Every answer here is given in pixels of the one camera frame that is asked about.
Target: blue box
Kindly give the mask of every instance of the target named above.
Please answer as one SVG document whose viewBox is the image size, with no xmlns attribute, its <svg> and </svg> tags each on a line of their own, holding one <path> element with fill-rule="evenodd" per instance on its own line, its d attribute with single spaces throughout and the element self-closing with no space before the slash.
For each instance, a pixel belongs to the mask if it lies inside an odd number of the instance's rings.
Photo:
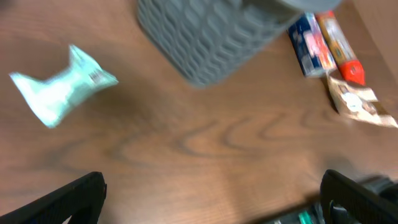
<svg viewBox="0 0 398 224">
<path fill-rule="evenodd" d="M 314 13 L 305 13 L 287 33 L 306 77 L 320 77 L 336 69 Z"/>
</svg>

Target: brown wrapper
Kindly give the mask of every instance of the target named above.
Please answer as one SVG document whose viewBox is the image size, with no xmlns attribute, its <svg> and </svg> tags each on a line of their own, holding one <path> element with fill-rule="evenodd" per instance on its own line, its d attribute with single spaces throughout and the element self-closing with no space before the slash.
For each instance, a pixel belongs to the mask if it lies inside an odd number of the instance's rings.
<svg viewBox="0 0 398 224">
<path fill-rule="evenodd" d="M 398 128 L 395 119 L 382 107 L 372 89 L 349 85 L 339 79 L 339 72 L 328 76 L 330 95 L 339 114 L 379 126 Z"/>
</svg>

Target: blue and white package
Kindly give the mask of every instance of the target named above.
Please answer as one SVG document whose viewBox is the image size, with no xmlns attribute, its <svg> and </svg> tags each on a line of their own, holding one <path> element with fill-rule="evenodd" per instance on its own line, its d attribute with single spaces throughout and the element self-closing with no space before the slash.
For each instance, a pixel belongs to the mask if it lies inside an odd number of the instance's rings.
<svg viewBox="0 0 398 224">
<path fill-rule="evenodd" d="M 48 128 L 56 127 L 74 107 L 97 91 L 118 83 L 74 45 L 70 45 L 69 58 L 69 67 L 45 81 L 21 73 L 10 74 L 27 104 Z"/>
<path fill-rule="evenodd" d="M 306 77 L 320 77 L 336 69 L 314 13 L 305 13 L 287 32 Z"/>
</svg>

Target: gray basket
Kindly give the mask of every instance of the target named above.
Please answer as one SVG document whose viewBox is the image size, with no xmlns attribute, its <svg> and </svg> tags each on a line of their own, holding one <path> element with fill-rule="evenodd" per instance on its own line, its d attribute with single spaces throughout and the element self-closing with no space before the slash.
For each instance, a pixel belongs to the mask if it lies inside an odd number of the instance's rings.
<svg viewBox="0 0 398 224">
<path fill-rule="evenodd" d="M 311 10 L 326 10 L 339 1 L 140 0 L 138 19 L 190 83 L 207 86 L 226 78 L 285 31 L 303 5 L 313 2 Z M 320 2 L 327 2 L 326 8 Z"/>
</svg>

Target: brown wooden surface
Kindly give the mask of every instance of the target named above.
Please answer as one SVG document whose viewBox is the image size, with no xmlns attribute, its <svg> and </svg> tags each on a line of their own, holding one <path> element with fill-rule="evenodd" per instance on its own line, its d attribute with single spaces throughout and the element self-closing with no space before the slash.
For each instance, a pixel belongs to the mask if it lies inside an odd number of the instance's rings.
<svg viewBox="0 0 398 224">
<path fill-rule="evenodd" d="M 147 40 L 134 6 L 1 4 L 0 213 L 93 170 L 109 188 L 100 223 L 246 223 L 304 202 L 326 169 L 398 178 L 398 130 L 336 114 L 322 82 L 303 78 L 286 35 L 224 83 L 196 90 Z M 396 83 L 356 9 L 345 3 L 336 16 L 397 116 Z M 120 84 L 47 129 L 8 73 L 48 78 L 67 66 L 68 44 Z"/>
</svg>

